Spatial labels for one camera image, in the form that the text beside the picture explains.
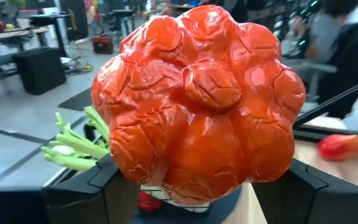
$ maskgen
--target wooden surface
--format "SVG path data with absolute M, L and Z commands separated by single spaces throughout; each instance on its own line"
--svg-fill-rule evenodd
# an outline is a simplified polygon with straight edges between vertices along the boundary
M 345 129 L 338 119 L 319 117 L 308 124 L 328 128 Z M 298 159 L 331 175 L 358 185 L 358 157 L 344 162 L 328 162 L 317 155 L 316 144 L 296 141 L 295 159 Z M 244 184 L 240 199 L 224 224 L 267 224 L 262 209 L 250 184 Z
M 5 39 L 5 38 L 9 38 L 9 37 L 18 37 L 18 36 L 22 36 L 22 35 L 29 35 L 29 34 L 38 34 L 38 33 L 43 33 L 43 32 L 48 32 L 48 27 L 37 27 L 34 29 L 14 29 L 14 30 L 9 30 L 6 32 L 2 32 L 0 33 L 0 39 Z

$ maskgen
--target gray floor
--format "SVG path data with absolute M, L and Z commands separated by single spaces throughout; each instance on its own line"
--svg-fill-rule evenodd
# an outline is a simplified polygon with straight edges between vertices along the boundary
M 358 21 L 358 13 L 351 18 Z M 58 105 L 90 87 L 94 74 L 111 56 L 95 55 L 90 49 L 90 43 L 80 44 L 82 53 L 94 71 L 85 75 L 76 75 L 64 84 L 41 96 L 28 95 L 22 89 L 19 77 L 11 77 L 7 81 L 11 94 L 8 95 L 0 82 L 0 129 L 10 133 L 21 133 L 36 137 L 40 140 L 53 138 L 58 129 L 55 127 L 55 112 L 59 112 L 66 122 L 74 123 L 83 113 L 58 108 Z M 76 57 L 80 52 L 75 46 L 69 45 L 67 51 L 70 57 Z M 344 120 L 349 129 L 358 129 L 358 102 L 354 112 Z M 82 134 L 83 122 L 78 124 L 75 131 Z M 40 144 L 3 136 L 0 134 L 0 186 L 32 186 L 43 185 L 61 168 L 45 162 L 39 151 Z

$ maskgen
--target red ceramic sculpture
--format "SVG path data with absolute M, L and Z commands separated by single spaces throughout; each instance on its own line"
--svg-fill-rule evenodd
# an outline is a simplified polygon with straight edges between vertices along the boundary
M 186 205 L 279 178 L 305 99 L 280 57 L 267 28 L 238 24 L 221 7 L 151 18 L 93 82 L 114 161 L 128 179 Z

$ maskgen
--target black chair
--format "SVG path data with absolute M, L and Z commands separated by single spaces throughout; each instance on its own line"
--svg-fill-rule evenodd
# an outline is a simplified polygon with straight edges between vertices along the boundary
M 358 84 L 358 23 L 346 25 L 341 29 L 337 39 L 337 50 L 329 64 L 335 66 L 337 71 L 319 79 L 319 104 Z M 357 97 L 353 97 L 331 109 L 328 116 L 345 118 L 352 111 L 356 99 Z

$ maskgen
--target black case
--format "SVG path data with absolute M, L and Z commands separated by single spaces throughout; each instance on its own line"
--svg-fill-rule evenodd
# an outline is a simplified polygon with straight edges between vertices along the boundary
M 28 50 L 13 56 L 13 61 L 27 93 L 41 95 L 66 82 L 58 49 Z

